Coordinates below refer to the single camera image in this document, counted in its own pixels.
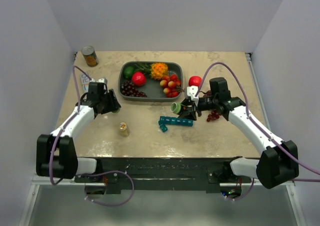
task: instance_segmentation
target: small can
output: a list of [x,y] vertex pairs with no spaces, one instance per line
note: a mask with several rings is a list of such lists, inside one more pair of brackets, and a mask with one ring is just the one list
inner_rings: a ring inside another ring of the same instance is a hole
[[125,122],[119,124],[119,133],[124,137],[129,136],[130,130]]
[[86,61],[86,64],[90,67],[94,67],[99,64],[99,60],[95,53],[95,49],[92,46],[85,46],[82,48],[81,53]]

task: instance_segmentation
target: beige table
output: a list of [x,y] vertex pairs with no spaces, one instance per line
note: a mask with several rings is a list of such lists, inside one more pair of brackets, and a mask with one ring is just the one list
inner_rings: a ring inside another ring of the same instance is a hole
[[[168,126],[163,133],[158,126],[159,116],[175,116],[170,103],[141,103],[124,100],[118,92],[117,81],[121,67],[128,61],[175,62],[182,68],[184,78],[203,76],[205,70],[216,61],[229,65],[238,76],[249,99],[252,113],[263,122],[257,93],[249,66],[243,52],[165,52],[165,51],[98,51],[99,65],[88,67],[80,52],[75,65],[88,72],[94,79],[106,77],[108,88],[113,88],[122,106],[117,114],[99,115],[75,141],[79,157],[257,157],[254,146],[241,131],[220,118],[206,122],[207,113],[195,121],[193,127]],[[76,71],[80,93],[80,72]],[[228,81],[232,96],[243,99],[232,75],[223,66],[211,70],[202,90],[209,90],[209,79],[222,76]],[[72,112],[77,102],[75,85],[70,78],[58,124]],[[118,134],[118,123],[127,122],[130,136]]]

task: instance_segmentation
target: red grapes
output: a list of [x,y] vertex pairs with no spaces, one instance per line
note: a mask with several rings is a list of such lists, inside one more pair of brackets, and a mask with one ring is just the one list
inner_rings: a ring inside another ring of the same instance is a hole
[[206,121],[207,121],[207,122],[210,122],[210,121],[217,120],[217,119],[220,118],[220,115],[221,115],[221,114],[219,114],[218,112],[216,112],[215,110],[213,110],[213,111],[211,112],[211,114],[208,115]]
[[147,97],[144,92],[140,92],[136,89],[136,86],[130,82],[126,81],[120,86],[120,91],[122,95],[131,97]]

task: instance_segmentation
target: white backdrop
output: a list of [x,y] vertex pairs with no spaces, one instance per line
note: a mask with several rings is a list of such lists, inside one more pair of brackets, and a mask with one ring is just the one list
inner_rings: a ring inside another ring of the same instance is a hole
[[0,0],[0,225],[18,225],[73,54],[46,0]]
[[252,52],[282,0],[48,0],[73,50]]
[[[298,145],[299,158],[320,170],[320,1],[283,0],[253,53],[271,129]],[[299,178],[320,176],[300,167]],[[320,222],[320,183],[298,183],[309,226]]]

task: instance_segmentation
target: gray tray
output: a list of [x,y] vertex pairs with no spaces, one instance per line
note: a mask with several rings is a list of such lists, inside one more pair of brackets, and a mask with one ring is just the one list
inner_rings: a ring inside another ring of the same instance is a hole
[[[136,63],[155,63],[156,61],[130,61],[123,65],[120,75],[119,75],[119,82],[118,82],[118,90],[119,94],[126,100],[132,101],[144,101],[144,102],[172,102],[175,101],[181,93],[177,97],[174,98],[166,98],[164,94],[164,89],[160,87],[160,81],[151,79],[149,76],[146,75],[146,83],[141,86],[137,87],[139,91],[143,91],[147,97],[132,97],[132,96],[125,96],[121,93],[120,86],[129,79],[124,78],[124,70],[129,66],[135,66]],[[181,87],[183,88],[184,79],[181,67],[172,62],[165,62],[168,65],[169,75],[176,74],[178,79],[181,80]]]

